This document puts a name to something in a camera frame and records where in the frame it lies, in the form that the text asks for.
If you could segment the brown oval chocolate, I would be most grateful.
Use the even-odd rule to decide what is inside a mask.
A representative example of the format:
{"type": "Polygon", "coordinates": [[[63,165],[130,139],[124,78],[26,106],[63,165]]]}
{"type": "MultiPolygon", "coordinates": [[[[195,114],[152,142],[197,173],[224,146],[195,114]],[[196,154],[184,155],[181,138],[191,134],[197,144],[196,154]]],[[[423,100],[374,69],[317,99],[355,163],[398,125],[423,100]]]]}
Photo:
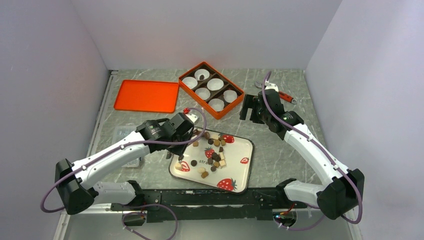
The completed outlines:
{"type": "Polygon", "coordinates": [[[210,137],[210,133],[209,132],[205,132],[204,134],[203,134],[203,137],[206,139],[206,140],[209,140],[211,137],[210,137]]]}

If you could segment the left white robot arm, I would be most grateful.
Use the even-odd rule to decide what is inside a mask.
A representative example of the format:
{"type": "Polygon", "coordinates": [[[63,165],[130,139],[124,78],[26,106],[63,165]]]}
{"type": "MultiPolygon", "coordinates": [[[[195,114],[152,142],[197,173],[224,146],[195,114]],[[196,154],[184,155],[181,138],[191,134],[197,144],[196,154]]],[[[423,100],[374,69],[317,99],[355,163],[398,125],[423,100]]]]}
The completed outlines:
{"type": "Polygon", "coordinates": [[[147,120],[120,141],[92,156],[75,162],[59,161],[55,169],[55,188],[66,212],[75,215],[92,205],[109,203],[139,209],[145,203],[145,194],[135,180],[104,182],[103,178],[154,152],[167,150],[182,155],[197,121],[198,117],[192,113],[147,120]]]}

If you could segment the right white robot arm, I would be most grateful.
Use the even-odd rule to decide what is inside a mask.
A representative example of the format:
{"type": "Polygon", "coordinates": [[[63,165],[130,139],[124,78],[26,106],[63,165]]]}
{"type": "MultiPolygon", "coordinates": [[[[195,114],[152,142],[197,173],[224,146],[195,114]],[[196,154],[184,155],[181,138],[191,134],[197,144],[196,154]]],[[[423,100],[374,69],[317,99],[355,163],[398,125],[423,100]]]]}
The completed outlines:
{"type": "Polygon", "coordinates": [[[302,202],[320,210],[328,219],[341,217],[358,224],[363,216],[364,174],[358,168],[349,169],[331,155],[295,111],[285,110],[276,90],[245,95],[239,114],[241,120],[246,119],[249,109],[252,110],[250,121],[265,124],[293,147],[321,181],[318,185],[287,179],[276,186],[276,203],[287,208],[293,202],[302,202]]]}

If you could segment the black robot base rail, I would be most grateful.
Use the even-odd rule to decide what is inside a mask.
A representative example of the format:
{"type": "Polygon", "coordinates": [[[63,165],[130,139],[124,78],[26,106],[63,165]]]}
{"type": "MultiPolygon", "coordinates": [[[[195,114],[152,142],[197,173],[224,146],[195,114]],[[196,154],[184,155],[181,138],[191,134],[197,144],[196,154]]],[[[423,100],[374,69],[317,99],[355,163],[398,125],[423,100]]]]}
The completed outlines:
{"type": "Polygon", "coordinates": [[[270,221],[274,215],[306,209],[301,202],[284,199],[274,187],[249,187],[241,194],[205,189],[143,189],[144,202],[138,208],[148,223],[173,220],[162,206],[170,208],[178,220],[255,219],[270,221]]]}

